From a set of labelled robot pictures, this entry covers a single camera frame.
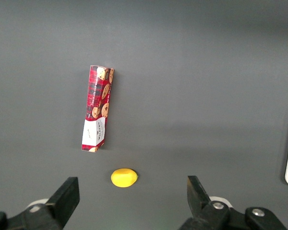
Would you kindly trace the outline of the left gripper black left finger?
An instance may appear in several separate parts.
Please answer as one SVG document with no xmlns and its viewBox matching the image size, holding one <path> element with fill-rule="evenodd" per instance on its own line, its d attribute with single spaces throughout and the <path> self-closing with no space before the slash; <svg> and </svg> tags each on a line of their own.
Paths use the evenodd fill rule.
<svg viewBox="0 0 288 230">
<path fill-rule="evenodd" d="M 8 218 L 0 211 L 0 230 L 62 230 L 80 201 L 77 177 L 69 177 L 48 199 L 32 202 Z"/>
</svg>

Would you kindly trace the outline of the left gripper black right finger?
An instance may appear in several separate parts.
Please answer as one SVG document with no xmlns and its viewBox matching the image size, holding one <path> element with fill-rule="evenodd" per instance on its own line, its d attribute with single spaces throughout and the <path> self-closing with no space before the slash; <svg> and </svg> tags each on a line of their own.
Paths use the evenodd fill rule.
<svg viewBox="0 0 288 230">
<path fill-rule="evenodd" d="M 285 230 L 285 225 L 270 210 L 249 207 L 242 214 L 222 198 L 210 197 L 197 176 L 188 176 L 187 199 L 192 217 L 181 230 Z"/>
</svg>

